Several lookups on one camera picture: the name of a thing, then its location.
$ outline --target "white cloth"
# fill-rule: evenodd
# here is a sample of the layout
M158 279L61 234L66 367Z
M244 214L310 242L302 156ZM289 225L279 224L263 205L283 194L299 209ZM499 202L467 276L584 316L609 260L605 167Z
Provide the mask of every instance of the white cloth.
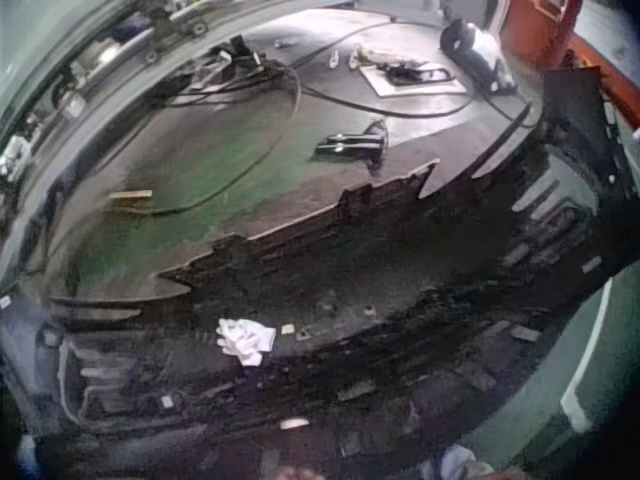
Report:
M273 349L275 328L245 319L236 321L221 318L219 323L216 333L222 337L218 339L222 352L238 357L245 367L259 366L262 363L262 353Z
M440 475L434 471L434 462L427 461L418 466L422 480L471 480L493 473L486 463L476 460L471 450L460 445L453 445L447 449L440 462Z

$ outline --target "white stripe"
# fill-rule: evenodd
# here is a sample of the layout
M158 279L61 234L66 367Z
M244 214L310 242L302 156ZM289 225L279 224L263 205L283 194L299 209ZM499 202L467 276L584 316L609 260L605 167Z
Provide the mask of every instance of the white stripe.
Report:
M589 367L589 363L591 363L593 352L598 345L598 339L600 338L600 333L602 332L602 325L604 324L604 319L607 315L607 308L609 306L612 286L613 279L610 278L604 286L602 299L600 301L600 309L598 310L598 316L596 317L596 322L593 325L593 330L591 331L591 337L589 337L587 347L584 350L584 354L582 355L582 359L578 364L576 372L573 374L573 378L569 382L569 386L567 387L566 392L564 392L564 395L560 400L562 410L569 418L571 426L577 433L585 433L591 429L591 421L587 418L586 413L580 406L580 402L576 395L576 389L582 382L582 378L584 377L584 374Z

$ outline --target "green floor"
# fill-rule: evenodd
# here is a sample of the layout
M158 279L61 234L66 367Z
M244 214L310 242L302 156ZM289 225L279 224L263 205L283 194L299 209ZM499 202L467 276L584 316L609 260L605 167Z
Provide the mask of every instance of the green floor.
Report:
M151 167L133 172L124 188L153 190L153 208L190 204L224 189L259 158L287 121L287 108L290 109L287 98L271 100L271 108L280 105L281 111L266 108L269 99L252 102L257 105L252 109L254 114L244 117L246 121L228 125L224 133L201 136L190 158L174 157L172 162L162 165L150 162ZM343 164L310 162L308 157L300 156L300 152L312 152L323 135L347 128L341 125L344 120L328 121L333 115L322 111L327 107L317 103L312 107L315 115L305 114L303 109L283 144L264 163L201 207L168 217L105 216L75 255L75 271L82 285L90 288L125 278L132 272L156 271L157 265L163 265L163 259L177 246L230 233L228 221L236 215L246 214L308 180L344 170ZM356 126L351 128L356 131L364 128L360 124L366 126L368 122L364 116L351 115L350 125L354 119Z

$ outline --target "white rag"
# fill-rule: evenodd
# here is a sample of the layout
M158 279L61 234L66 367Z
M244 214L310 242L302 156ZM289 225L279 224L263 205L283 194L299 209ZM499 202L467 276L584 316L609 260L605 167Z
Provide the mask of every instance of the white rag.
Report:
M245 367L259 366L262 363L262 353L273 349L276 338L275 328L245 319L236 321L221 318L216 333L222 337L218 339L222 352L238 357Z

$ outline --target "black tool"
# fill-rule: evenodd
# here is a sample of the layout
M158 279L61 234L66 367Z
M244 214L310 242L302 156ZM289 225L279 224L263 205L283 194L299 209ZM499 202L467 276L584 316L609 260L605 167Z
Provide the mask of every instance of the black tool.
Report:
M378 70L385 72L389 83L396 87L447 83L456 78L443 65L413 60L402 61L395 65L383 63L378 65Z
M339 133L328 136L318 144L316 154L364 160L371 174L376 175L382 167L387 145L387 128L382 121L376 121L363 134Z

